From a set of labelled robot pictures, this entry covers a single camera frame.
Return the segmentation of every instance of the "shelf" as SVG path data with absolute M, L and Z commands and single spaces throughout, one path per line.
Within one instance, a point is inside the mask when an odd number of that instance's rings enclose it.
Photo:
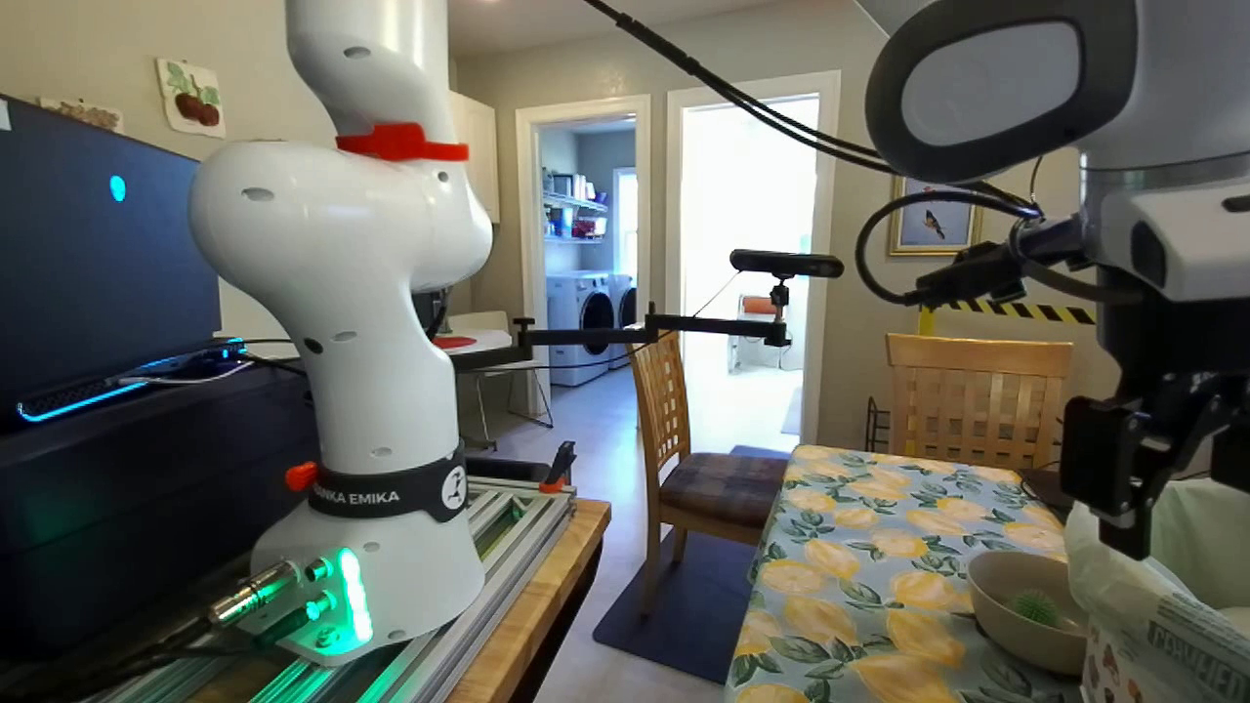
M 542 201 L 548 205 L 560 205 L 562 208 L 581 208 L 582 210 L 594 210 L 596 213 L 608 211 L 608 205 L 591 203 L 590 200 L 578 200 L 576 198 L 569 198 L 559 193 L 544 193 Z
M 572 239 L 568 236 L 544 236 L 544 241 L 559 241 L 560 244 L 602 244 L 602 238 L 600 239 Z

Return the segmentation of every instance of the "washing machine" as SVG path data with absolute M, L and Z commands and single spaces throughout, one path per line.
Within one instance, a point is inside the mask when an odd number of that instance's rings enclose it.
M 605 271 L 570 271 L 548 276 L 549 329 L 611 329 L 616 313 L 609 295 L 609 274 Z M 608 373 L 610 344 L 552 346 L 551 369 L 554 385 L 581 385 Z
M 612 311 L 616 314 L 616 328 L 624 329 L 638 323 L 638 279 L 634 274 L 612 274 L 608 278 L 608 294 L 612 299 Z M 612 369 L 629 365 L 629 345 L 614 344 L 609 350 Z

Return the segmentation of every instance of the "lemon print tablecloth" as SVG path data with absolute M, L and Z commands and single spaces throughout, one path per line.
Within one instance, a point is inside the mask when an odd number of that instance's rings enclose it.
M 1080 703 L 1078 682 L 976 630 L 966 564 L 1064 559 L 1062 525 L 1014 472 L 800 447 L 751 569 L 736 703 Z

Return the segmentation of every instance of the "black monitor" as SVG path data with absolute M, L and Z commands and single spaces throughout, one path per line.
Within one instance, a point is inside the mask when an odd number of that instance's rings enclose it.
M 211 341 L 196 166 L 0 95 L 0 412 Z

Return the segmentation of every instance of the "bowl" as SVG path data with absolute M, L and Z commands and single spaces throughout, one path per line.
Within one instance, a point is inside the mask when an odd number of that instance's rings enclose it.
M 972 613 L 985 634 L 1011 654 L 1060 674 L 1080 675 L 1089 618 L 1072 599 L 1068 564 L 1024 552 L 986 552 L 968 564 Z M 1040 590 L 1059 608 L 1059 627 L 1016 614 L 1008 605 L 1025 590 Z

